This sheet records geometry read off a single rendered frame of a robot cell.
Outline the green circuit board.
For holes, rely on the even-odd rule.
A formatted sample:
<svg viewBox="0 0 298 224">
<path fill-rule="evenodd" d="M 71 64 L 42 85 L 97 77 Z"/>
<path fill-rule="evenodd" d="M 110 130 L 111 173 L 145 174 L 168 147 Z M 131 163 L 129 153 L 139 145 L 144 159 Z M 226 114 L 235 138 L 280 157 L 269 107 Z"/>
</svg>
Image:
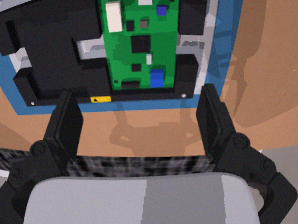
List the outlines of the green circuit board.
<svg viewBox="0 0 298 224">
<path fill-rule="evenodd" d="M 98 5 L 112 90 L 173 87 L 179 0 Z"/>
</svg>

